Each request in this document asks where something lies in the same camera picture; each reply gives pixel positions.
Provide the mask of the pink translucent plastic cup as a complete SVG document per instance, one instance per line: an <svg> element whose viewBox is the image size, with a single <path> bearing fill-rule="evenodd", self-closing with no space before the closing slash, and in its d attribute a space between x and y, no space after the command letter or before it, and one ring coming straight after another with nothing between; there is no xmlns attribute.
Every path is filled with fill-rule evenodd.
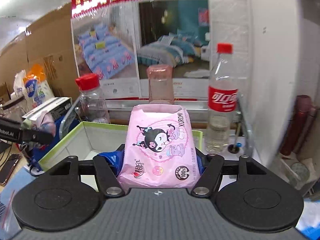
<svg viewBox="0 0 320 240"><path fill-rule="evenodd" d="M173 68L166 64L151 65L147 68L149 103L174 104L172 70Z"/></svg>

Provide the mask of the pink cartoon tissue pack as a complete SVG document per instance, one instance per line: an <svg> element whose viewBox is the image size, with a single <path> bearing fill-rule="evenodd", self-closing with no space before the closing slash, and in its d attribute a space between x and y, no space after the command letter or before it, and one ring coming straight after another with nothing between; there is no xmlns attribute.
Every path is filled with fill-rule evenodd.
<svg viewBox="0 0 320 240"><path fill-rule="evenodd" d="M200 178L187 110L180 105L147 104L133 108L122 169L117 176L132 188L191 189Z"/></svg>

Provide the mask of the cola bottle red label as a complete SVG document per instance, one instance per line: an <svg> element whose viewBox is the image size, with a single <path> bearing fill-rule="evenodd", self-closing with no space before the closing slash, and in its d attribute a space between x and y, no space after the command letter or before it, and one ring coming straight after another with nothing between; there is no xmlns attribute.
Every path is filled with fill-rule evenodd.
<svg viewBox="0 0 320 240"><path fill-rule="evenodd" d="M208 83L208 122L205 132L206 152L220 154L227 146L236 109L238 86L233 66L233 45L218 43L217 62Z"/></svg>

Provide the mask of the bedding poster blue quilt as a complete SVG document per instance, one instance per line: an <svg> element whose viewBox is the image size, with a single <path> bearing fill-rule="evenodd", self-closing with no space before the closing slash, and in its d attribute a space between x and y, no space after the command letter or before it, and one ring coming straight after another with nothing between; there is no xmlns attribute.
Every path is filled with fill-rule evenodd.
<svg viewBox="0 0 320 240"><path fill-rule="evenodd" d="M71 20L78 75L97 74L106 99L140 97L134 12L120 3Z"/></svg>

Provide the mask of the dark red thermos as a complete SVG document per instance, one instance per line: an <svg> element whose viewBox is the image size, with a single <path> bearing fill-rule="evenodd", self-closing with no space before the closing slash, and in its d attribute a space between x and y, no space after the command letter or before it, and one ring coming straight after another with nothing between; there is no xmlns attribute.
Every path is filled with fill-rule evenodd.
<svg viewBox="0 0 320 240"><path fill-rule="evenodd" d="M312 100L310 96L298 95L296 97L295 111L280 149L282 155L289 156L294 150L308 118L311 106Z"/></svg>

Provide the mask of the clear zip bag pack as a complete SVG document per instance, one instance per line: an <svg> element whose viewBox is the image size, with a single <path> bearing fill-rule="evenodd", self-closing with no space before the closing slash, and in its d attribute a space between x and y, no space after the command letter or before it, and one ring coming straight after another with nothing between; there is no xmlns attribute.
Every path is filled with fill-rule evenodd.
<svg viewBox="0 0 320 240"><path fill-rule="evenodd" d="M1 239L14 239L22 230L13 212L12 203L16 190L7 196L1 194Z"/></svg>

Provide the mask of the blue machine box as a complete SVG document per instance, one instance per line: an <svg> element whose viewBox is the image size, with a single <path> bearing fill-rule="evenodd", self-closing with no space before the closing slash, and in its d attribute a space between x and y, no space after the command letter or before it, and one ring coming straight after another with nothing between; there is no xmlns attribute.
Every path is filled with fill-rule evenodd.
<svg viewBox="0 0 320 240"><path fill-rule="evenodd" d="M60 141L59 128L62 120L63 117L57 119L55 122L46 120L46 118L42 118L42 121L37 121L34 124L29 119L25 119L22 122L22 128L31 128L41 132L48 132L51 135L55 132L54 138L49 145L39 145L35 142L17 144L18 149L27 160L27 167L33 176L38 176L42 171L42 168L39 165L40 159L42 159Z"/></svg>

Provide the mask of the smartphone with pink case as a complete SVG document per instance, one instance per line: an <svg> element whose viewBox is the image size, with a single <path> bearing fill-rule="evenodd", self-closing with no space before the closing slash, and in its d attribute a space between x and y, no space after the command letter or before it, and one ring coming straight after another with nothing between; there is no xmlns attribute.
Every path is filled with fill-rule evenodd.
<svg viewBox="0 0 320 240"><path fill-rule="evenodd" d="M1 171L0 171L1 186L5 186L7 184L15 167L17 166L21 158L22 158L21 154L18 154L18 153L8 155L4 164L1 165Z"/></svg>

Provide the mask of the white black pen box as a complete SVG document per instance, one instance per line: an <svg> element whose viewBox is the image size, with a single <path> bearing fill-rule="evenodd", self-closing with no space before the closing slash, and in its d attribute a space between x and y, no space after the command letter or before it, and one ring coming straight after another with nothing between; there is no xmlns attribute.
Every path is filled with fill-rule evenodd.
<svg viewBox="0 0 320 240"><path fill-rule="evenodd" d="M66 115L72 106L72 98L69 97L55 97L47 100L41 105L29 111L22 116L22 119L28 119L35 122L36 119L43 113L48 112L52 115L54 121Z"/></svg>

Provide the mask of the green cardboard box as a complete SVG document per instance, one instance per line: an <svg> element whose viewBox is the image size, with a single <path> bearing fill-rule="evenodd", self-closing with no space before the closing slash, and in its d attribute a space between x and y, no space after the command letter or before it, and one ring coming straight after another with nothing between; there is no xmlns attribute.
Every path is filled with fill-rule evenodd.
<svg viewBox="0 0 320 240"><path fill-rule="evenodd" d="M127 129L110 124L82 122L58 142L41 160L47 171L66 157L91 160L102 152L113 152L126 142ZM192 131L195 148L202 142L202 132Z"/></svg>

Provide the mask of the white blue tissue package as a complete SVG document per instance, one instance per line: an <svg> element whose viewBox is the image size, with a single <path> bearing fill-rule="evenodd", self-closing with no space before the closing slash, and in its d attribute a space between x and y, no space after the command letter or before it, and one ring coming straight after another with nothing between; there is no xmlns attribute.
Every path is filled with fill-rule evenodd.
<svg viewBox="0 0 320 240"><path fill-rule="evenodd" d="M28 111L54 97L44 68L40 64L34 64L28 72L22 70L17 73L13 89L16 96L25 97Z"/></svg>

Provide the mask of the brown cardboard sheet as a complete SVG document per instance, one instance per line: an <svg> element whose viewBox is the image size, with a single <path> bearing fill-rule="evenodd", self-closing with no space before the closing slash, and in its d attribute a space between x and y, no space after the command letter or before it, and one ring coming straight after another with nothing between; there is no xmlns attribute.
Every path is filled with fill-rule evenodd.
<svg viewBox="0 0 320 240"><path fill-rule="evenodd" d="M14 78L33 65L44 68L55 96L75 100L79 90L71 30L71 3L49 12L29 25L1 50L1 83L13 91Z"/></svg>

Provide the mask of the bedding poster teal room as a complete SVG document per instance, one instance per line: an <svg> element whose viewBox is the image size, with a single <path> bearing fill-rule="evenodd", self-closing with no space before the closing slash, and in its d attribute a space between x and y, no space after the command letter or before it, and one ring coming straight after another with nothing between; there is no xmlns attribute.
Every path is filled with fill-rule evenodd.
<svg viewBox="0 0 320 240"><path fill-rule="evenodd" d="M153 0L135 6L137 62L142 97L149 95L147 68L172 68L176 98L207 96L210 71L208 0Z"/></svg>

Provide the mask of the clear jar red lid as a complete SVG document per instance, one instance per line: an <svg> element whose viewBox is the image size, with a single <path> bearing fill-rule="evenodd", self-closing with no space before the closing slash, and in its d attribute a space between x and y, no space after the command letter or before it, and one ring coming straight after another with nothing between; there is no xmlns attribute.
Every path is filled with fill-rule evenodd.
<svg viewBox="0 0 320 240"><path fill-rule="evenodd" d="M96 73L85 74L75 80L80 91L80 103L84 119L89 122L110 123L110 116L99 76Z"/></svg>

